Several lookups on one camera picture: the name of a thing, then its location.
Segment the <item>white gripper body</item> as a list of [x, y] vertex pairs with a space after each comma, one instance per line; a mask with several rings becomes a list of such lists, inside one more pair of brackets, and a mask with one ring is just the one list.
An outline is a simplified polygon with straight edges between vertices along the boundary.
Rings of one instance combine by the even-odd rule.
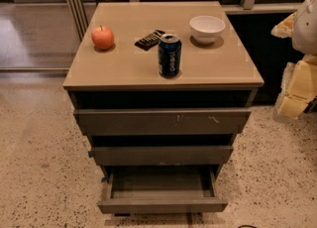
[[307, 103], [317, 96], [317, 56], [305, 55], [295, 65], [286, 93]]

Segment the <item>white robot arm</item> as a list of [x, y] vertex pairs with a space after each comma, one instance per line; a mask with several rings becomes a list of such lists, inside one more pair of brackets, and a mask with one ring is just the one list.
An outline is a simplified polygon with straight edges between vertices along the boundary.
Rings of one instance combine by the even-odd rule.
[[317, 0], [305, 0], [296, 12], [275, 25], [271, 34], [291, 38], [292, 47], [304, 54], [284, 69], [274, 109], [276, 120], [296, 120], [317, 97]]

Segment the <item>yellow gripper fingers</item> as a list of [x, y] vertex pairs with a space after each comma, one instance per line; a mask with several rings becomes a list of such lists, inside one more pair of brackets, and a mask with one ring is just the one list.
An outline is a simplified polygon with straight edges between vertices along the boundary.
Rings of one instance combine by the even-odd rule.
[[288, 118], [298, 118], [308, 104], [297, 98], [281, 96], [277, 99], [277, 113]]

